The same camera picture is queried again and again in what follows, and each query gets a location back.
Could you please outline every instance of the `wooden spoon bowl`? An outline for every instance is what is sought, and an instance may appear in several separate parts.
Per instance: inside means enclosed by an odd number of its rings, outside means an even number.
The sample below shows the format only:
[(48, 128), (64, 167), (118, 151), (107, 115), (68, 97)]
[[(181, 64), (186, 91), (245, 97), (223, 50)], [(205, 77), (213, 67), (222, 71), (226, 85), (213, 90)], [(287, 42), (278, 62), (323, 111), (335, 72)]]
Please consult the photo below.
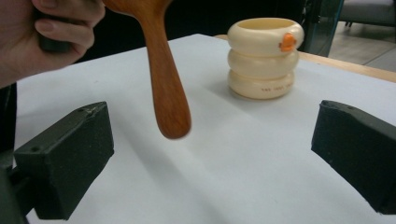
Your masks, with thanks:
[(157, 124), (163, 136), (176, 139), (191, 128), (191, 115), (164, 27), (166, 9), (172, 0), (104, 0), (120, 14), (135, 17), (148, 49), (151, 88)]

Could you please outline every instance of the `cream ceramic jar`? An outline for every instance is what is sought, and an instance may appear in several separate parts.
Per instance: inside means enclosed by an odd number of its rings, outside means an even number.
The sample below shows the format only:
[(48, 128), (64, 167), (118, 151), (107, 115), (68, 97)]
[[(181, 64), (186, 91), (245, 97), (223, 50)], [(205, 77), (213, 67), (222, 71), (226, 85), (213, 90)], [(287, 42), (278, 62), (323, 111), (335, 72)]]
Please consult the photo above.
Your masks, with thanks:
[(295, 21), (257, 18), (235, 23), (228, 32), (229, 87), (259, 100), (286, 94), (294, 83), (303, 40), (304, 30)]
[(230, 47), (248, 56), (284, 56), (299, 48), (303, 40), (301, 25), (281, 18), (239, 21), (228, 31)]

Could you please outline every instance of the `gray floor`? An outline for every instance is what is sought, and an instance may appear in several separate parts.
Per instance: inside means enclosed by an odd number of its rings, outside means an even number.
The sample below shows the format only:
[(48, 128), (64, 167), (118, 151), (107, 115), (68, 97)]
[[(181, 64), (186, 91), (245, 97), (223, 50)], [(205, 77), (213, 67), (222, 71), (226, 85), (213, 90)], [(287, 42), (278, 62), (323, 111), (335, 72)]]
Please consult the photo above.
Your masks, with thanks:
[(353, 23), (345, 27), (339, 22), (332, 42), (329, 58), (364, 64), (396, 72), (396, 58), (378, 63), (378, 57), (396, 51), (395, 28)]

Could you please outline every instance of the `white tablecloth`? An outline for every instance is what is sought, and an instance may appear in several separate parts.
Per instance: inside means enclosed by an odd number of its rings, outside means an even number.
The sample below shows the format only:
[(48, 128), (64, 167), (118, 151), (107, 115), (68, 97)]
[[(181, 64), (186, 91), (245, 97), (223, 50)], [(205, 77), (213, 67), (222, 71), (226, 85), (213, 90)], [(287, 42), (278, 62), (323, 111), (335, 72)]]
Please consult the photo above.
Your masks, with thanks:
[(251, 101), (227, 86), (226, 41), (191, 35), (170, 46), (192, 116), (179, 140), (158, 130), (146, 49), (19, 82), (17, 147), (78, 107), (108, 103), (115, 155), (67, 223), (396, 223), (311, 151), (322, 100), (396, 125), (395, 83), (299, 61), (290, 93)]

